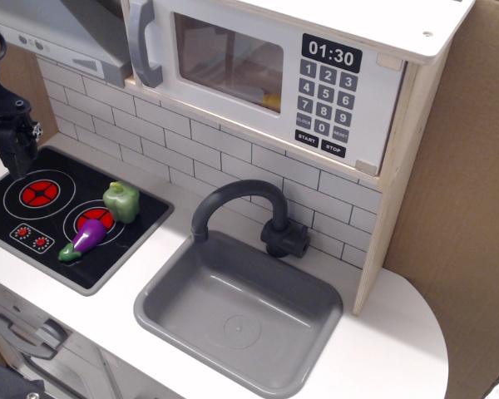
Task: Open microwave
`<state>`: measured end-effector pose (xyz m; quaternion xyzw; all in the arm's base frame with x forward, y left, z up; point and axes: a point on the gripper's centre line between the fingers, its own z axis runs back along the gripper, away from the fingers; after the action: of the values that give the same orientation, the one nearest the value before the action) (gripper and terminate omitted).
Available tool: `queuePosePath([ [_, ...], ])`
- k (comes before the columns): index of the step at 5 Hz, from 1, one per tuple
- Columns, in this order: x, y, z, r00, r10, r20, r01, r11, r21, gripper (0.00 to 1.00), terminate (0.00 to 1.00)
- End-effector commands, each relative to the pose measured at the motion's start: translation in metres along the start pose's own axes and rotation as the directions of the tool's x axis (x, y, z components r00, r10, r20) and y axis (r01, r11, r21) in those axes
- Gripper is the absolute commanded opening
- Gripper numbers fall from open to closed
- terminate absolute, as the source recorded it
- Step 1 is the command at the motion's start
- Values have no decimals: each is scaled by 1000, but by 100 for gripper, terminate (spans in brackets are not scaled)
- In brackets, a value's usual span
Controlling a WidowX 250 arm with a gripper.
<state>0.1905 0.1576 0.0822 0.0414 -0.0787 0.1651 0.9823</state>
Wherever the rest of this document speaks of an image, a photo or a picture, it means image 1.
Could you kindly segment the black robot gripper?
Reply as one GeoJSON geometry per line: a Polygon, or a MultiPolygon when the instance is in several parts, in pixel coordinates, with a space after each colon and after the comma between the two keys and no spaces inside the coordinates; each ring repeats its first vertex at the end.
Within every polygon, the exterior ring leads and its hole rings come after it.
{"type": "MultiPolygon", "coordinates": [[[[0,33],[0,60],[7,43],[0,33]]],[[[37,158],[37,142],[42,135],[39,122],[31,116],[31,103],[0,83],[0,159],[14,180],[27,176],[37,158]]]]}

